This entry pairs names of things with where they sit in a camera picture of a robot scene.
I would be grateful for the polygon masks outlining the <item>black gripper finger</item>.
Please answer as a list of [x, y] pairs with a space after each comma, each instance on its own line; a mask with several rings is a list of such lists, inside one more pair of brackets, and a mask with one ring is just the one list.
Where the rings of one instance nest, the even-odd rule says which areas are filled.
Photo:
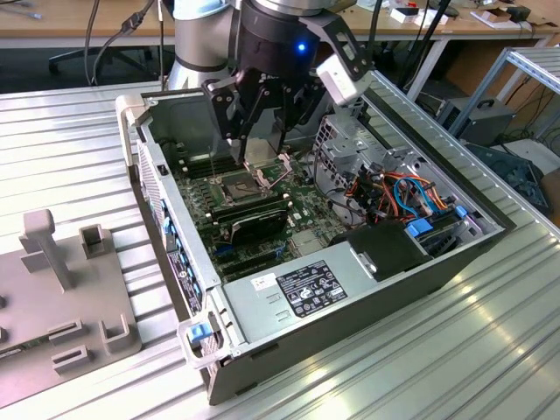
[[242, 94], [235, 77], [206, 80], [201, 87], [212, 110], [214, 126], [228, 143], [234, 161], [242, 164], [250, 131], [265, 109], [266, 88], [259, 87], [256, 96], [249, 98]]
[[307, 76], [301, 84], [282, 84], [281, 107], [274, 110], [273, 151], [281, 153], [286, 135], [298, 125], [309, 122], [325, 95], [326, 88], [318, 76]]

